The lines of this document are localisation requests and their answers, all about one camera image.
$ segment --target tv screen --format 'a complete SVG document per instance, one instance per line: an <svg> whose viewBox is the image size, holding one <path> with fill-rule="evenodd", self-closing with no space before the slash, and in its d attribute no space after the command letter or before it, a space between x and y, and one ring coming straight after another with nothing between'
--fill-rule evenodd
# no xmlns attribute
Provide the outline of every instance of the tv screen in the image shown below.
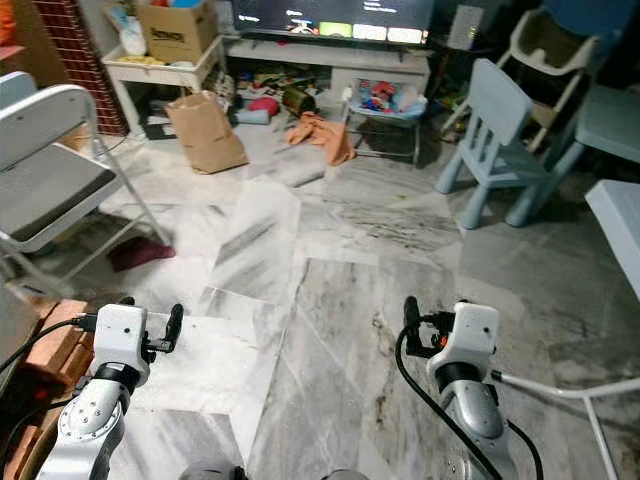
<svg viewBox="0 0 640 480"><path fill-rule="evenodd" d="M233 0L240 32L424 44L435 0Z"/></svg>

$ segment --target brown paper bag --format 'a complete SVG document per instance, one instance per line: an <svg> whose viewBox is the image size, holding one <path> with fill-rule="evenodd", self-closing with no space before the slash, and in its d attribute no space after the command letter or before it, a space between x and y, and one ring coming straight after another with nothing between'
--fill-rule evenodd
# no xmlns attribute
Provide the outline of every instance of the brown paper bag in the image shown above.
<svg viewBox="0 0 640 480"><path fill-rule="evenodd" d="M249 163L215 94L202 92L165 107L178 140L197 172L214 173Z"/></svg>

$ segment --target white shelf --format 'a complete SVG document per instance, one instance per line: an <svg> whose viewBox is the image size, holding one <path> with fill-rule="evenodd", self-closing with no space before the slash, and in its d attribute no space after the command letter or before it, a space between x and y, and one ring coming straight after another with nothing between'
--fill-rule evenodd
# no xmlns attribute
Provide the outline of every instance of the white shelf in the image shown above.
<svg viewBox="0 0 640 480"><path fill-rule="evenodd" d="M423 56L404 53L402 61L398 51L373 50L357 46L327 46L312 43L279 44L266 40L234 40L225 46L227 56L253 58L276 62L329 65L332 67L354 68L385 72L426 75L429 64Z"/></svg>

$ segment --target marble floor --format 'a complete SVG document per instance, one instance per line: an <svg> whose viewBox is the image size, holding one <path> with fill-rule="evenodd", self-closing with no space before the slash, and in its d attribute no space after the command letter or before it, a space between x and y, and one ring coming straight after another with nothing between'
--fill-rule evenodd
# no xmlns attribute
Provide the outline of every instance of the marble floor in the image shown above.
<svg viewBox="0 0 640 480"><path fill-rule="evenodd" d="M401 379L393 352L406 296L423 312L459 299L500 310L494 366L559 386L640 375L640 302L572 175L539 219L502 223L517 192L496 192L483 227L456 218L470 177L433 185L453 147L425 128L421 169L382 158L327 167L288 148L284 117L242 125L251 163L193 173L177 141L126 141L114 153L177 255L114 274L99 258L68 285L95 303L122 294L157 312L185 306L178 347L132 398L114 479L175 479L192 462L244 465L256 480L320 480L357 468L371 480L424 480L447 451L441 425ZM64 273L123 218L122 191L38 262ZM425 379L424 363L408 360ZM426 385L431 393L433 386ZM538 446L547 478L605 478L586 414L497 385L505 415ZM599 401L620 478L640 476L640 396ZM521 478L524 447L511 445Z"/></svg>

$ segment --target gray chair seat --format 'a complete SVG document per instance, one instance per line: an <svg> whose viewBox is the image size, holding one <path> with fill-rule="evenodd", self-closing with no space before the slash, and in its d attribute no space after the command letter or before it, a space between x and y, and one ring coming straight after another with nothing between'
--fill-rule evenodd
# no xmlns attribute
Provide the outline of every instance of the gray chair seat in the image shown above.
<svg viewBox="0 0 640 480"><path fill-rule="evenodd" d="M0 175L0 230L24 242L116 179L116 174L51 144Z"/></svg>

